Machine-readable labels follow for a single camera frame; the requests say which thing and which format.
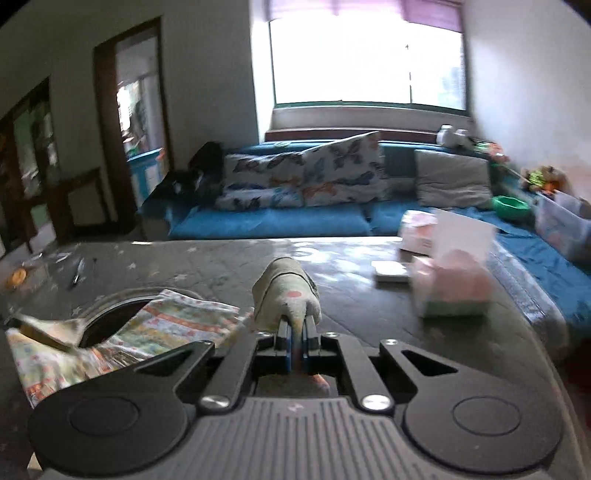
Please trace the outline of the colourful patterned baby garment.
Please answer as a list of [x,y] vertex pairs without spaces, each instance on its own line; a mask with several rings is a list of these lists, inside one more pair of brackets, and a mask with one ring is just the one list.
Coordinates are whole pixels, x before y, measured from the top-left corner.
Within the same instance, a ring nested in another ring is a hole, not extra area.
[[90,328],[81,319],[19,317],[6,337],[31,406],[99,375],[197,341],[226,347],[245,332],[276,334],[287,321],[300,334],[304,322],[322,319],[318,288],[301,264],[274,259],[252,286],[253,307],[194,299],[165,289],[105,339],[82,344]]

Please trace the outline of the flat white box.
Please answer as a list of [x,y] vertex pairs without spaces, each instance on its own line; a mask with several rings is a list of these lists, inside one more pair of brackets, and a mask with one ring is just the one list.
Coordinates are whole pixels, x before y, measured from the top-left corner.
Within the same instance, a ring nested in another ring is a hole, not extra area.
[[374,278],[380,283],[408,283],[410,270],[407,263],[400,261],[374,261]]

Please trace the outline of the rear pink tissue pack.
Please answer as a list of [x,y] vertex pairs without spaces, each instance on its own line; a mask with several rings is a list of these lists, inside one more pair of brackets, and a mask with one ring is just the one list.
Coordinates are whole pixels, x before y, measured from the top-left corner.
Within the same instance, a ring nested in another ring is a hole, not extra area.
[[407,210],[401,218],[399,236],[401,249],[420,255],[431,254],[433,230],[437,225],[437,216],[432,213]]

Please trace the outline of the pink tissue pack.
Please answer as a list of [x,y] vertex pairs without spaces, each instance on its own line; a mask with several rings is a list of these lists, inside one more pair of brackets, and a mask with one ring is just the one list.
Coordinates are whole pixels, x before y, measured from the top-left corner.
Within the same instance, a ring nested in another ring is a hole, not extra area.
[[435,219],[430,253],[410,265],[415,311],[423,319],[482,316],[493,295],[487,261],[497,228],[444,210]]
[[437,216],[432,213],[407,210],[401,218],[399,236],[401,249],[420,255],[431,254],[433,230],[437,225]]

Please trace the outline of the lower flat butterfly pillow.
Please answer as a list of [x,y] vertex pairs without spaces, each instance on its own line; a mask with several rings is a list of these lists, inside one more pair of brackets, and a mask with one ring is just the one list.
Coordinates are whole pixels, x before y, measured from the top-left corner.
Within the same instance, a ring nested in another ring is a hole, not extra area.
[[294,187],[226,188],[214,206],[224,211],[252,211],[304,207],[304,197]]

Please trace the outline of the flat butterfly pillow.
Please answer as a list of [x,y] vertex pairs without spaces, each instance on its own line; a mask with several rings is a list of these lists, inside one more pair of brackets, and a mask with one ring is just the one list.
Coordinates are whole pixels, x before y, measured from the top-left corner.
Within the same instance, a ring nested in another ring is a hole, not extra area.
[[224,211],[252,211],[304,207],[304,197],[294,187],[226,188],[214,206]]
[[223,183],[228,189],[300,187],[304,181],[304,158],[298,153],[266,156],[228,154],[224,157]]

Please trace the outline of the front pink tissue pack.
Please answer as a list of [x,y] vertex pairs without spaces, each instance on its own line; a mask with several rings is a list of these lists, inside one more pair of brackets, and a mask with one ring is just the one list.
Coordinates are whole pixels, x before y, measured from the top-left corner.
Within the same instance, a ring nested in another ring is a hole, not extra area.
[[493,295],[487,261],[497,228],[444,210],[435,219],[430,253],[410,265],[415,311],[423,319],[482,316]]

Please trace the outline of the upper flat butterfly pillow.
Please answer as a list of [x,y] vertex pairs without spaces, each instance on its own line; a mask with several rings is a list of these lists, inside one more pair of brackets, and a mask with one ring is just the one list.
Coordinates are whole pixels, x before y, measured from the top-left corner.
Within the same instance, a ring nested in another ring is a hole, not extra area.
[[224,157],[223,183],[228,189],[300,187],[304,181],[304,158],[298,153],[266,156],[228,154]]

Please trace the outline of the upright butterfly pillow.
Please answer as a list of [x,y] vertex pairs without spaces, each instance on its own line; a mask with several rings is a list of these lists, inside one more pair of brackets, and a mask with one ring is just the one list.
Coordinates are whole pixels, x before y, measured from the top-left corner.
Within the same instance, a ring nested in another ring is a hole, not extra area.
[[356,135],[301,153],[303,192],[308,207],[382,200],[386,165],[379,132]]

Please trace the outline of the round black induction cooktop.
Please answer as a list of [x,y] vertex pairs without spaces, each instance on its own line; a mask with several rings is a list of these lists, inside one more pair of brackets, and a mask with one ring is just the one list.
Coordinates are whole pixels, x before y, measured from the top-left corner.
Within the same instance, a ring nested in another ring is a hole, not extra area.
[[152,297],[130,298],[101,307],[87,318],[78,346],[89,348],[107,340],[151,300]]

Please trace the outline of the black bag on sofa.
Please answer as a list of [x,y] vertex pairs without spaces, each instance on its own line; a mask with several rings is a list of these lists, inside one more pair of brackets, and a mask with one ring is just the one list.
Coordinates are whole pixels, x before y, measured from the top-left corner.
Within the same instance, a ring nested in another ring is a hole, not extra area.
[[224,155],[221,144],[204,143],[185,170],[175,170],[160,183],[160,195],[191,207],[211,206],[221,196]]

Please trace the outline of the grey cushion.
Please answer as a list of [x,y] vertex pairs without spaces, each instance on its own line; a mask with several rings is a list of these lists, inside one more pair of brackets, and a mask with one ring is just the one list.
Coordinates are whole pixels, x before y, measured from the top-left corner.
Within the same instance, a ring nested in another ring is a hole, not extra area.
[[485,159],[416,150],[416,191],[422,206],[489,209],[489,162]]

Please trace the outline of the blue white cabinet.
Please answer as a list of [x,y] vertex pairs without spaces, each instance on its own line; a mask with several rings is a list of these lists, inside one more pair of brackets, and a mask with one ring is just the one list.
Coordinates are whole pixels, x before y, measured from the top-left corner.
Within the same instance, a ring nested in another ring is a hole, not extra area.
[[136,206],[140,207],[157,185],[164,173],[164,150],[154,149],[131,156],[127,160]]

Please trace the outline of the green plastic bowl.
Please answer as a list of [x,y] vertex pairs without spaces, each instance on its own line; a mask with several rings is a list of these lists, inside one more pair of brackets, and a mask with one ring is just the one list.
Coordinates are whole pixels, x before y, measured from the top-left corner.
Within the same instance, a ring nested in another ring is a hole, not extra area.
[[524,222],[531,216],[530,205],[515,197],[496,196],[492,199],[492,207],[499,218],[507,221]]

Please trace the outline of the grey plush toy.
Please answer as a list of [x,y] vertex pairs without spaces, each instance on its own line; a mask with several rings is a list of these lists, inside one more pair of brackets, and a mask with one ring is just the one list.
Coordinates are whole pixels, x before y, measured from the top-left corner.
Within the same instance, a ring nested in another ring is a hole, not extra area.
[[451,124],[444,124],[436,136],[437,144],[445,148],[472,149],[474,142],[467,129],[456,128]]

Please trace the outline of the blue sofa bench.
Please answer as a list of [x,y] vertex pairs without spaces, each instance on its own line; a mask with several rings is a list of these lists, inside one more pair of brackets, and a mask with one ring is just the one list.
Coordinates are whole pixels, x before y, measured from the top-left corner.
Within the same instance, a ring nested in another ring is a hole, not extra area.
[[[398,185],[384,201],[252,211],[191,207],[161,197],[159,185],[168,172],[137,213],[146,234],[172,240],[396,235],[404,213],[420,207],[411,190],[415,185],[415,151],[419,147],[401,142],[384,142],[381,147],[388,177]],[[458,212],[496,225],[501,246],[519,262],[518,266],[506,267],[510,277],[517,278],[519,269],[525,269],[554,302],[572,335],[589,336],[589,268],[563,258],[532,228],[503,220],[491,210],[470,207]]]

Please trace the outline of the clear plastic storage box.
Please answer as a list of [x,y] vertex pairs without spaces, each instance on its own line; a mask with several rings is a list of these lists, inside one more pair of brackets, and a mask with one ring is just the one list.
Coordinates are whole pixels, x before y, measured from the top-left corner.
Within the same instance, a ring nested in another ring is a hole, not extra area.
[[590,203],[561,191],[552,198],[539,194],[535,229],[573,263],[590,263]]

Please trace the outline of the green orange plush toys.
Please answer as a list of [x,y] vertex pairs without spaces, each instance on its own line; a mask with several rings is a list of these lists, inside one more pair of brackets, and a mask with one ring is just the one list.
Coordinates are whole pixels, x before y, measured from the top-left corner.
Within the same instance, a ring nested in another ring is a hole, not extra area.
[[529,192],[553,196],[556,191],[564,191],[567,180],[564,173],[549,165],[534,170],[522,169],[520,187]]

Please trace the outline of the wooden door frame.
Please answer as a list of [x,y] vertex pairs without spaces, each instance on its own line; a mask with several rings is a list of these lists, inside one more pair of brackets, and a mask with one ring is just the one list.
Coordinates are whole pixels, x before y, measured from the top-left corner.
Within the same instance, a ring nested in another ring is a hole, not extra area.
[[164,150],[164,173],[174,169],[164,93],[162,21],[136,25],[93,50],[97,118],[116,223],[131,225],[136,206],[127,160]]

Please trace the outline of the window with green frame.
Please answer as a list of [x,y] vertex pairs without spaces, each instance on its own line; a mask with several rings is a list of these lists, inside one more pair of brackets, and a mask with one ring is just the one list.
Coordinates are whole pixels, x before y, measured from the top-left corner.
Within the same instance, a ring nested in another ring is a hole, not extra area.
[[467,109],[460,1],[270,1],[276,105]]

